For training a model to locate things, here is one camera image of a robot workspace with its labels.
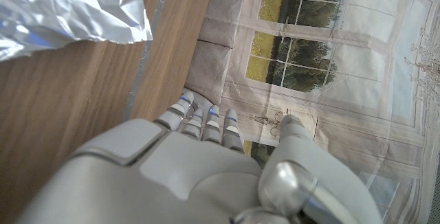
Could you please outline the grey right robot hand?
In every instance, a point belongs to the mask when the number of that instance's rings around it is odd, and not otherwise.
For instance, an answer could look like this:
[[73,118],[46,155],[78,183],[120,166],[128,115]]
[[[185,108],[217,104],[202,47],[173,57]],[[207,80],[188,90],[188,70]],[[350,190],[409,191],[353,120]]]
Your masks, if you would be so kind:
[[381,223],[360,178],[286,115],[264,166],[247,156],[233,110],[190,112],[191,92],[153,121],[84,143],[18,223]]

